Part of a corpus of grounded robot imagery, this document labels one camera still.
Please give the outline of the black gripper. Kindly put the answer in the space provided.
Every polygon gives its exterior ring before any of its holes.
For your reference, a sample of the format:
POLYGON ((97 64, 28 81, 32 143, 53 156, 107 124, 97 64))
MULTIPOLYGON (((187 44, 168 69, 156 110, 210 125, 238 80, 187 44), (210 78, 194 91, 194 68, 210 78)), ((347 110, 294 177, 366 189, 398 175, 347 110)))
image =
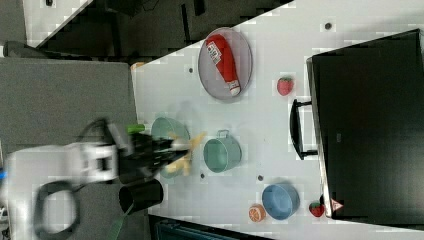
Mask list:
POLYGON ((150 135, 130 135, 131 152, 122 152, 118 160, 118 176, 122 184, 153 178, 171 162, 170 139, 154 139, 150 135))

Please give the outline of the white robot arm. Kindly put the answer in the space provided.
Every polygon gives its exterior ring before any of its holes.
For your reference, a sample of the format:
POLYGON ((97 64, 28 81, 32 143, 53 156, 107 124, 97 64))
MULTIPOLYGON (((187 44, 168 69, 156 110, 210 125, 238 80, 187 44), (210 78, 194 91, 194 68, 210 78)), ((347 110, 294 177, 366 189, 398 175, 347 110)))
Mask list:
POLYGON ((12 240, 74 240, 83 211, 78 192, 118 180, 126 214, 162 202, 155 179, 188 149, 170 138, 134 134, 127 141, 75 142, 16 151, 5 161, 1 197, 12 240))

